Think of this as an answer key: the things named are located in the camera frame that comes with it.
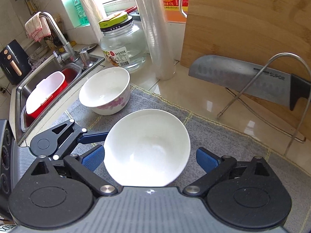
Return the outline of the white floral bowl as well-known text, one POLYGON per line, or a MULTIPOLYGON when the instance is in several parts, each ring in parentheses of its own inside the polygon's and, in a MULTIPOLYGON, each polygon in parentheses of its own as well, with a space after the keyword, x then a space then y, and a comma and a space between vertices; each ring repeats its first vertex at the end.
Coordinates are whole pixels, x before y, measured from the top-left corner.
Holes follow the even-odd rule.
POLYGON ((191 143, 184 124, 163 110, 138 110, 120 119, 104 141, 104 165, 122 186, 163 187, 182 173, 191 143))
POLYGON ((121 111, 130 99, 130 74, 121 67, 104 69, 81 87, 80 103, 102 116, 121 111))

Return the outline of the steel kitchen faucet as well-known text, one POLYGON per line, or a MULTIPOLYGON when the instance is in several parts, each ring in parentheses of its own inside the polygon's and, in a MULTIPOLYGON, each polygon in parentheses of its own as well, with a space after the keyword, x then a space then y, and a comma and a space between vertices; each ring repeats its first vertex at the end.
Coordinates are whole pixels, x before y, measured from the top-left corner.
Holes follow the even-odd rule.
POLYGON ((59 40, 61 41, 63 45, 64 52, 58 56, 61 62, 65 62, 67 60, 69 60, 72 63, 76 62, 79 59, 79 57, 76 55, 70 42, 67 41, 66 38, 64 37, 57 23, 54 21, 54 18, 52 17, 52 15, 49 14, 48 12, 39 12, 39 17, 45 18, 48 21, 49 27, 54 30, 55 34, 57 35, 57 37, 59 38, 59 40))

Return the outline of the grey checked dish mat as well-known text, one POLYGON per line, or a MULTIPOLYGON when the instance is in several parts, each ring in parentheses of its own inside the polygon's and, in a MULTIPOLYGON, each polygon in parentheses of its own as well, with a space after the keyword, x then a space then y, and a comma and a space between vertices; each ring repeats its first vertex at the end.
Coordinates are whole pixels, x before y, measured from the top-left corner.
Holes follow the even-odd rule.
POLYGON ((292 210, 285 223, 285 229, 288 232, 310 232, 310 174, 249 135, 196 115, 140 87, 131 85, 130 91, 128 104, 117 114, 100 116, 82 106, 79 100, 75 100, 65 108, 58 119, 52 122, 52 125, 72 118, 89 131, 109 131, 118 120, 134 111, 143 109, 167 111, 182 121, 191 141, 187 166, 171 184, 172 186, 184 188, 204 175, 205 172, 196 161, 196 151, 199 147, 204 147, 217 156, 230 155, 238 161, 245 162, 258 155, 269 163, 292 198, 292 210))

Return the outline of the red plastic basin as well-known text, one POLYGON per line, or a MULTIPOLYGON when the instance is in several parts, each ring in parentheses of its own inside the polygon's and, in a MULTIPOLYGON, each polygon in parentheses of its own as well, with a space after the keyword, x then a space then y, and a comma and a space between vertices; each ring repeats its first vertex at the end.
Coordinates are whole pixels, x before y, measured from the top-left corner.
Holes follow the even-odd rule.
POLYGON ((22 130, 29 128, 42 111, 80 74, 79 67, 67 66, 40 80, 26 99, 21 116, 21 122, 24 125, 22 130))

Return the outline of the white plastic strainer basket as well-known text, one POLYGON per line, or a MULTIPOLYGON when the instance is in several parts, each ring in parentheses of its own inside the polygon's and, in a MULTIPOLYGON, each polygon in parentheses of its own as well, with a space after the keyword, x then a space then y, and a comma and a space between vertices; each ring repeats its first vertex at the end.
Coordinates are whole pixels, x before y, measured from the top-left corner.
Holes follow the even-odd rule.
POLYGON ((26 113, 36 118, 67 87, 65 75, 54 72, 41 80, 26 100, 26 113))

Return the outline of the stainless steel sink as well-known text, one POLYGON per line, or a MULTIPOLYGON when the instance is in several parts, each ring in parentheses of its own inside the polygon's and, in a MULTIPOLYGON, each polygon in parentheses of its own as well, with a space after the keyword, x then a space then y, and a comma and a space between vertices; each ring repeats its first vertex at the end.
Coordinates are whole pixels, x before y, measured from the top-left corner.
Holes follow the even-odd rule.
POLYGON ((15 91, 15 138, 20 144, 43 116, 75 84, 104 61, 104 57, 89 55, 88 66, 77 59, 60 63, 50 56, 17 86, 15 91))

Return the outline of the sink soap dispenser pump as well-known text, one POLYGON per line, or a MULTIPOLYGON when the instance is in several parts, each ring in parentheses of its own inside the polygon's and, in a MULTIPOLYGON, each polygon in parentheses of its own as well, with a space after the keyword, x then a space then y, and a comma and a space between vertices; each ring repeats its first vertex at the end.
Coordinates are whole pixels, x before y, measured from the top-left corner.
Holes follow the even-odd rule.
POLYGON ((93 61, 91 61, 89 53, 86 50, 81 51, 79 57, 83 63, 83 70, 86 70, 93 65, 93 61))

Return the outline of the glass jar with green lid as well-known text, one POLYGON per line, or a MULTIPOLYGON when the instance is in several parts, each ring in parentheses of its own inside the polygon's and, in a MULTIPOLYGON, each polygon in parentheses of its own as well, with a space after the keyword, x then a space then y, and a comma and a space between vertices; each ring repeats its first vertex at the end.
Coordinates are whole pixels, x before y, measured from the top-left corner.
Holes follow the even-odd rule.
POLYGON ((129 73, 137 71, 147 58, 147 43, 142 28, 127 12, 117 12, 99 21, 100 48, 115 67, 129 73))

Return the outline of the black air fryer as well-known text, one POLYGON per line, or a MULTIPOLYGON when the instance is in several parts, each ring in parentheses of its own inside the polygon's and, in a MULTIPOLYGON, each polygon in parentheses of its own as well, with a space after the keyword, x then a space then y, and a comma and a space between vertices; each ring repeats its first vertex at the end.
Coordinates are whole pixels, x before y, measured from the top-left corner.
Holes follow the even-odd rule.
POLYGON ((31 72, 28 58, 27 53, 15 39, 2 49, 1 69, 12 85, 19 84, 31 72))

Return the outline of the pink checked dish cloth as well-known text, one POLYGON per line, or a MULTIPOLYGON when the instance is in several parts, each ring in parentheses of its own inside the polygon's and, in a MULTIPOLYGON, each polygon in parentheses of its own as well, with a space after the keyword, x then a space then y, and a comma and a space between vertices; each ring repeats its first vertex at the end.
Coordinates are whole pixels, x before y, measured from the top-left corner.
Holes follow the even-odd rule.
POLYGON ((40 17, 40 12, 37 12, 25 23, 25 29, 27 35, 36 42, 40 42, 44 37, 51 36, 47 20, 40 17))

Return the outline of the short white plastic roll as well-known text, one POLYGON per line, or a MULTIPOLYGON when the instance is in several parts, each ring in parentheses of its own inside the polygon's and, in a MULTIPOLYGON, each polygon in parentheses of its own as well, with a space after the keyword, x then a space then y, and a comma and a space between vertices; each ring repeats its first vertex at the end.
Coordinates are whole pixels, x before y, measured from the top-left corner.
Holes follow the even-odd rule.
POLYGON ((90 26, 92 27, 97 42, 100 43, 100 39, 103 34, 100 30, 99 22, 107 16, 104 6, 97 0, 80 0, 80 2, 87 19, 89 20, 90 26))

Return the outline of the green dish soap bottle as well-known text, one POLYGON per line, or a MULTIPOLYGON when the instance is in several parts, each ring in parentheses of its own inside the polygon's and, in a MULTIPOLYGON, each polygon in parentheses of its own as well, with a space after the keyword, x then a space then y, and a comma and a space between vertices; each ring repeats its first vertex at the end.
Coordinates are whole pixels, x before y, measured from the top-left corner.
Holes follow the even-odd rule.
POLYGON ((75 7, 75 10, 79 17, 79 22, 82 26, 89 24, 89 20, 87 19, 87 15, 85 14, 85 11, 83 9, 83 6, 80 2, 80 0, 72 0, 72 3, 75 7))

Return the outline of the bamboo cutting board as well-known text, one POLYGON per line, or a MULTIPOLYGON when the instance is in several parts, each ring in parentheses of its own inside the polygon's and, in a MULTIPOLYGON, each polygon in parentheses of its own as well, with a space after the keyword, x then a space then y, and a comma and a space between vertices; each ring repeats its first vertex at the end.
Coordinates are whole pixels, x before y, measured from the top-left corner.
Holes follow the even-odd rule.
POLYGON ((189 0, 181 64, 215 54, 264 65, 277 53, 289 57, 272 68, 309 79, 310 0, 189 0))

